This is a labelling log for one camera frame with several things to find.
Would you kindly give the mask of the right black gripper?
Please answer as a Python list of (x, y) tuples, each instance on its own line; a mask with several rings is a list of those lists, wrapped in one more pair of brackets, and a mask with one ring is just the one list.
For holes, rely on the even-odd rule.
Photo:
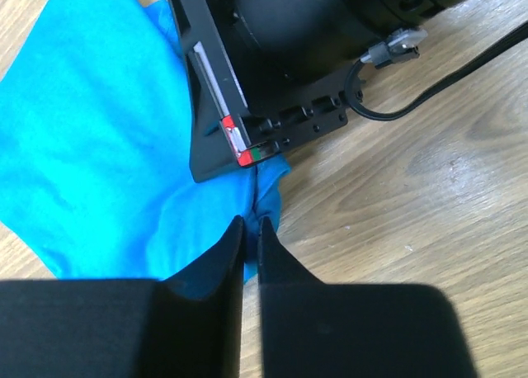
[(191, 95), (196, 182), (250, 168), (347, 122), (349, 66), (385, 43), (414, 56), (441, 0), (167, 0)]

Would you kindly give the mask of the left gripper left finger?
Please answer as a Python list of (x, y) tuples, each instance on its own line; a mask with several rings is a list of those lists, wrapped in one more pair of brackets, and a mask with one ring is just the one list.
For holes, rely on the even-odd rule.
[(163, 280), (1, 284), (4, 377), (236, 377), (245, 228)]

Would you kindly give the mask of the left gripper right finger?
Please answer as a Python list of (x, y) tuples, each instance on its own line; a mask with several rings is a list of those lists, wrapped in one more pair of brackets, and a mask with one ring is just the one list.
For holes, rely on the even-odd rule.
[(453, 305), (424, 284), (328, 284), (279, 241), (257, 244), (265, 377), (475, 377)]

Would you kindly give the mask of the teal blue t-shirt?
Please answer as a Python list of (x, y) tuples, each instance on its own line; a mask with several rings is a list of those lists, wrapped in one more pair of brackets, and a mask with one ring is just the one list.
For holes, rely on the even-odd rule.
[(276, 156), (197, 183), (168, 3), (49, 0), (1, 82), (1, 220), (59, 279), (164, 280), (244, 218), (281, 215)]

